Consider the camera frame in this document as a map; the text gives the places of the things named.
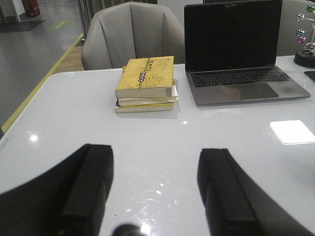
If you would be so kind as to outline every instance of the white table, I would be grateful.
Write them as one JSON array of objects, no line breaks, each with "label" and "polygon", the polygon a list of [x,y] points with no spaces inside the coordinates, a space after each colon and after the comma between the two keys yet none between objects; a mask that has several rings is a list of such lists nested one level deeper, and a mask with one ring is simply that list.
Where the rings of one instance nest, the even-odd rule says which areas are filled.
[{"label": "white table", "polygon": [[0,141],[0,193],[50,169],[85,143],[111,145],[114,180],[100,235],[122,223],[152,236],[209,235],[196,181],[202,148],[227,148],[277,203],[315,233],[315,144],[284,145],[272,121],[300,120],[315,133],[315,82],[277,65],[311,98],[197,107],[176,65],[173,111],[116,114],[121,69],[51,76]]}]

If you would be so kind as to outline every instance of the book cover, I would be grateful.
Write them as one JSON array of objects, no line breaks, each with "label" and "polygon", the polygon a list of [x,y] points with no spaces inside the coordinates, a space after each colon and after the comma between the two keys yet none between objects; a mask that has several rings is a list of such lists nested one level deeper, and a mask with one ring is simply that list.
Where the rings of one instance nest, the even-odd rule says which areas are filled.
[{"label": "book cover", "polygon": [[131,112],[156,112],[156,111],[170,111],[173,110],[173,103],[158,103],[138,106],[120,107],[118,103],[115,106],[116,113],[131,113]]},{"label": "book cover", "polygon": [[173,56],[130,59],[115,90],[116,97],[171,97],[173,67]]},{"label": "book cover", "polygon": [[123,106],[137,106],[137,105],[147,105],[147,104],[157,104],[157,103],[169,103],[177,102],[178,94],[176,86],[172,86],[172,96],[171,97],[152,97],[152,98],[118,98],[118,105]]}]

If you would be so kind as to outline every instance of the black object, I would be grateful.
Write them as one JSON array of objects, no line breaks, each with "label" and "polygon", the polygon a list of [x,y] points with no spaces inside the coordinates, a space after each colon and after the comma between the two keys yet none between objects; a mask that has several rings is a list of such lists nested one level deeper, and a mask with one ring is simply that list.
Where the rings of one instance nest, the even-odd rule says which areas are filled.
[{"label": "black object", "polygon": [[140,227],[133,224],[123,224],[118,226],[112,236],[147,236],[141,232]]},{"label": "black object", "polygon": [[315,68],[315,57],[310,55],[308,51],[297,51],[293,61],[301,66]]},{"label": "black object", "polygon": [[186,5],[185,70],[204,72],[274,66],[281,9],[282,0],[228,3],[216,0]]},{"label": "black object", "polygon": [[227,149],[203,149],[198,186],[212,236],[314,236],[272,200]]},{"label": "black object", "polygon": [[0,195],[1,236],[96,236],[113,180],[110,146],[86,144]]},{"label": "black object", "polygon": [[305,71],[304,74],[306,74],[311,80],[315,82],[315,70],[314,71]]},{"label": "black object", "polygon": [[212,236],[259,236],[262,229],[221,149],[203,149],[198,184]]}]

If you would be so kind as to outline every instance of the gray chair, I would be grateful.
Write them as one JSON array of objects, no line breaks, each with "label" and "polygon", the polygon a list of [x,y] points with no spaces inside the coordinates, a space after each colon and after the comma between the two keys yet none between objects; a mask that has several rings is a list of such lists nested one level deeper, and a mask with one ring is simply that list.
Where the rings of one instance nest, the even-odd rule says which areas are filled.
[{"label": "gray chair", "polygon": [[85,70],[119,68],[129,59],[174,56],[185,63],[184,29],[165,6],[126,2],[96,13],[81,56]]},{"label": "gray chair", "polygon": [[308,0],[283,0],[277,56],[295,55],[296,51],[303,49],[305,46],[304,43],[298,43],[296,32],[298,29],[308,30],[312,28],[312,22],[306,20],[298,22],[296,17],[299,13],[303,13],[306,18],[314,19],[314,14],[306,11],[306,7],[309,4],[314,4],[314,2]]}]

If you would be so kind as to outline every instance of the yellow floor stripe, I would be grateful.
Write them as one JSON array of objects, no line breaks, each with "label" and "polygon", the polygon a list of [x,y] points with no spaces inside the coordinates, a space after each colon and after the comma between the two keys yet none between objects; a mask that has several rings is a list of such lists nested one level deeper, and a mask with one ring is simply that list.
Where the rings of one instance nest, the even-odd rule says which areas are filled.
[{"label": "yellow floor stripe", "polygon": [[63,59],[70,53],[70,51],[75,47],[75,45],[80,41],[83,37],[81,34],[75,42],[71,45],[71,47],[64,53],[64,55],[56,62],[56,64],[50,69],[47,75],[39,82],[39,84],[34,88],[34,90],[30,93],[30,95],[22,102],[22,104],[16,109],[16,111],[10,116],[10,118],[3,124],[2,130],[5,133],[8,128],[12,125],[15,119],[19,116],[19,114],[23,111],[23,109],[27,106],[27,104],[31,101],[34,95],[38,92],[40,87],[45,83],[45,81],[54,73],[56,68],[60,65]]}]

